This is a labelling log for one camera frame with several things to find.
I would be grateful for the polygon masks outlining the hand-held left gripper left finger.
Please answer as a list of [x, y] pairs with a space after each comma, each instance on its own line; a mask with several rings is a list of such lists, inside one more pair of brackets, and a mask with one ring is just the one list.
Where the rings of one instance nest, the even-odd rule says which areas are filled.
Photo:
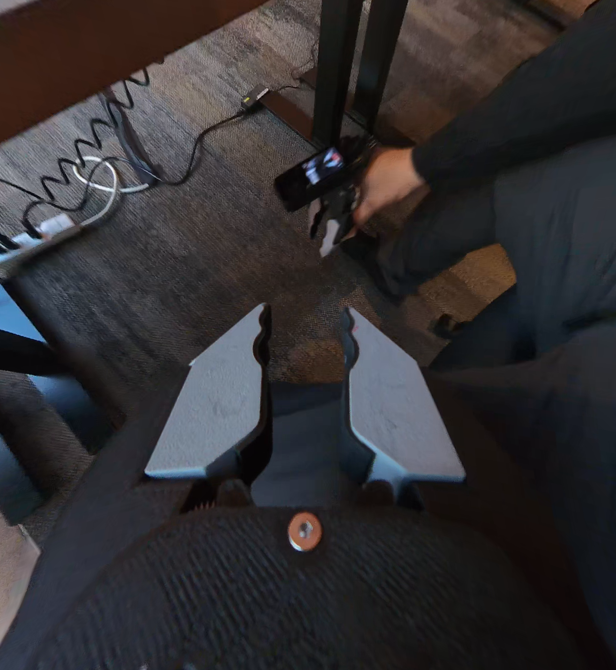
[[268, 415], [262, 345], [270, 305], [259, 304], [189, 364], [145, 465], [152, 479], [244, 478]]

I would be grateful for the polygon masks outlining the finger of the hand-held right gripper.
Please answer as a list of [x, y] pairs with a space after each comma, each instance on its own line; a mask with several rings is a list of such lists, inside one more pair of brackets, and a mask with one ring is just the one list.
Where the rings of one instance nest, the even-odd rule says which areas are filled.
[[320, 226], [333, 218], [329, 197], [322, 196], [309, 203], [309, 238], [315, 239]]
[[320, 257], [331, 255], [336, 248], [345, 240], [353, 238], [358, 228], [355, 224], [354, 212], [348, 212], [339, 216], [327, 212], [323, 215], [325, 232], [320, 246]]

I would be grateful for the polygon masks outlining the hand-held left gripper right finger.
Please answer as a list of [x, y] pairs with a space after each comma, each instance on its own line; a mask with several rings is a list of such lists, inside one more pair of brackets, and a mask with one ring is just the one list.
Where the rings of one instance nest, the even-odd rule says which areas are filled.
[[465, 469], [417, 362], [361, 313], [341, 315], [340, 464], [357, 482], [461, 484]]

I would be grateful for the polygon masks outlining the person's right forearm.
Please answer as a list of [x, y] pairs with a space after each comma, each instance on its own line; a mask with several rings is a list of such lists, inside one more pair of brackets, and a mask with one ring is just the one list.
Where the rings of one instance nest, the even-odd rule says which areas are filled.
[[616, 135], [616, 1], [596, 1], [483, 100], [413, 148], [439, 192]]

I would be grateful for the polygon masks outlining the black desk leg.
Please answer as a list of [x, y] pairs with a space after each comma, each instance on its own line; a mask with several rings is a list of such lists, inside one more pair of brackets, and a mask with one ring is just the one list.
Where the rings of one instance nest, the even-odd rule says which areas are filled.
[[410, 147], [413, 140], [379, 117], [407, 1], [371, 1], [359, 70], [352, 94], [350, 77], [363, 1], [323, 1], [317, 64], [299, 75], [314, 92], [307, 114], [278, 90], [259, 103], [314, 147], [332, 146], [345, 117], [384, 146]]

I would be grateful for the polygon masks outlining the person's right hand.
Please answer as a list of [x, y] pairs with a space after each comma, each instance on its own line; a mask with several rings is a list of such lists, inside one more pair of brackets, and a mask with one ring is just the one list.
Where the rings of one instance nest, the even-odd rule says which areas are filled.
[[406, 198], [426, 197], [430, 187], [416, 171], [414, 148], [386, 147], [372, 157], [360, 184], [360, 201], [353, 214], [353, 232], [363, 228], [374, 215]]

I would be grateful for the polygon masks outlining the white power strip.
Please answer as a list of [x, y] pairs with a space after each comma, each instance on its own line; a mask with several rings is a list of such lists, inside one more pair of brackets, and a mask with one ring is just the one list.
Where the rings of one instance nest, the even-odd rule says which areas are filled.
[[41, 222], [37, 227], [39, 238], [22, 232], [12, 238], [17, 248], [0, 254], [0, 277], [14, 272], [21, 264], [75, 237], [84, 226], [75, 223], [67, 214], [58, 214]]

